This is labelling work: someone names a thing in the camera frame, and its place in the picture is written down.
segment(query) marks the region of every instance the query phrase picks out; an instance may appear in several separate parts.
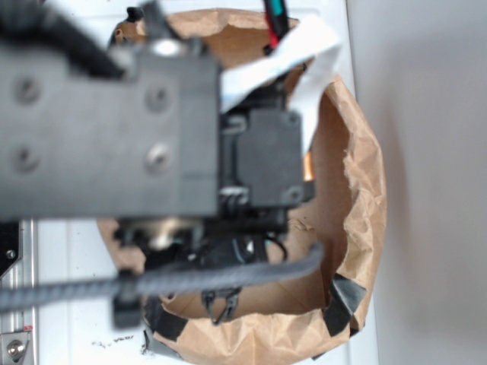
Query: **crumpled paper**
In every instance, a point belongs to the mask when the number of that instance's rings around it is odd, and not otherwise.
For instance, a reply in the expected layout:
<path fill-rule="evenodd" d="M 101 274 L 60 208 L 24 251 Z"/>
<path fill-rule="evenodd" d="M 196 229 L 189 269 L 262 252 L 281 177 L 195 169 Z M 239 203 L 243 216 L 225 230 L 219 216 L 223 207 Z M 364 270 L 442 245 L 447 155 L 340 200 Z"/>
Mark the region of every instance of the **crumpled paper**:
<path fill-rule="evenodd" d="M 261 57 L 267 44 L 262 14 L 212 9 L 168 19 L 186 37 L 205 36 L 225 67 Z M 289 75 L 290 93 L 301 72 L 296 68 Z M 234 320 L 218 327 L 207 318 L 199 294 L 161 298 L 166 311 L 188 322 L 176 341 L 157 332 L 154 338 L 184 360 L 208 365 L 289 364 L 327 352 L 349 340 L 352 329 L 364 327 L 384 243 L 386 183 L 377 139 L 339 76 L 321 100 L 312 151 L 317 197 L 291 212 L 285 245 L 293 260 L 318 239 L 326 249 L 321 269 L 305 278 L 245 288 Z M 111 237 L 113 225 L 99 222 L 114 262 L 141 272 L 144 256 L 137 249 L 120 249 Z M 279 251 L 269 254 L 279 256 Z M 336 274 L 365 288 L 367 294 L 350 323 L 332 336 L 323 310 L 329 305 L 329 286 Z"/>

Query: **braided cable sleeve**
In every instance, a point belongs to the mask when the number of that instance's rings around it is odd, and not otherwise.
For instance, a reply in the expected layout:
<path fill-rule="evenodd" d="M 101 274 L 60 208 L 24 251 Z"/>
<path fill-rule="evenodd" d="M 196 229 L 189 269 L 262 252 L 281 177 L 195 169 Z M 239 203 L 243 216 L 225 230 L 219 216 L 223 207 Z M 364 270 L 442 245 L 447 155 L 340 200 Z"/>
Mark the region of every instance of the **braided cable sleeve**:
<path fill-rule="evenodd" d="M 135 295 L 182 294 L 202 290 L 265 284 L 311 274 L 323 261 L 323 247 L 315 243 L 308 255 L 295 262 L 270 265 L 256 263 L 211 270 L 154 270 L 129 279 L 116 278 L 63 284 L 45 284 L 20 289 L 0 289 L 0 312 L 41 306 L 63 300 L 115 297 L 126 280 L 135 282 Z"/>

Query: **white backdrop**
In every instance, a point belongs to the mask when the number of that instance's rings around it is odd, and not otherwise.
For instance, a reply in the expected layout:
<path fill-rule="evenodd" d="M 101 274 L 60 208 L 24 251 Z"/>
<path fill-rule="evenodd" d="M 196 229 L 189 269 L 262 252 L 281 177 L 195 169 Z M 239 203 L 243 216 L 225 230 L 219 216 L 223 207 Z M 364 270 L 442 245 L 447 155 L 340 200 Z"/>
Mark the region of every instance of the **white backdrop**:
<path fill-rule="evenodd" d="M 349 0 L 358 102 L 384 152 L 383 365 L 487 363 L 487 2 Z"/>

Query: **screw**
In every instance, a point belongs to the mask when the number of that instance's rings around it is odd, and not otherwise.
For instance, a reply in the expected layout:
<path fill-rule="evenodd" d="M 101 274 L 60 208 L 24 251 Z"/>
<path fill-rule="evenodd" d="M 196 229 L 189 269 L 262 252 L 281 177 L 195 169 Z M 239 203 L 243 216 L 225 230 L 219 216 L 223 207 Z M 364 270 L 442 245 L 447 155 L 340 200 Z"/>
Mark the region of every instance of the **screw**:
<path fill-rule="evenodd" d="M 7 256 L 7 259 L 13 260 L 17 257 L 17 253 L 13 249 L 9 249 L 5 255 Z"/>
<path fill-rule="evenodd" d="M 23 357 L 24 356 L 24 353 L 25 353 L 25 346 L 19 340 L 13 340 L 7 346 L 7 354 L 14 361 L 19 360 L 21 357 Z"/>
<path fill-rule="evenodd" d="M 145 164 L 150 172 L 160 173 L 167 166 L 167 148 L 162 143 L 157 143 L 149 150 L 145 158 Z"/>
<path fill-rule="evenodd" d="M 40 96 L 40 86 L 32 78 L 19 80 L 15 85 L 15 97 L 23 104 L 30 104 Z"/>
<path fill-rule="evenodd" d="M 301 116 L 296 112 L 290 112 L 284 118 L 284 123 L 290 127 L 298 127 L 301 124 Z"/>
<path fill-rule="evenodd" d="M 289 189 L 284 194 L 284 200 L 287 204 L 297 204 L 303 199 L 303 187 L 299 185 L 294 185 L 289 187 Z"/>
<path fill-rule="evenodd" d="M 21 146 L 17 148 L 12 156 L 14 168 L 20 173 L 29 173 L 39 166 L 40 157 L 32 148 Z"/>
<path fill-rule="evenodd" d="M 147 108 L 154 113 L 160 113 L 167 108 L 167 92 L 163 87 L 154 87 L 147 92 L 145 97 Z"/>
<path fill-rule="evenodd" d="M 239 194 L 237 195 L 237 203 L 239 205 L 245 205 L 246 203 L 249 202 L 249 195 L 248 194 Z"/>

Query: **red wire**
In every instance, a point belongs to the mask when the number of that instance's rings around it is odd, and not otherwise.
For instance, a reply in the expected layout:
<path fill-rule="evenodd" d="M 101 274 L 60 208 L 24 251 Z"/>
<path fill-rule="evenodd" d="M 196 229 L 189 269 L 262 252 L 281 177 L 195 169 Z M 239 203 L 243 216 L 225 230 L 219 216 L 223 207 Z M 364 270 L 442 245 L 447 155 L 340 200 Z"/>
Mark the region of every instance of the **red wire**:
<path fill-rule="evenodd" d="M 267 13 L 266 13 L 266 22 L 269 28 L 269 47 L 271 47 L 271 49 L 274 49 L 279 44 L 279 38 L 277 37 L 274 30 L 272 29 L 271 21 Z"/>

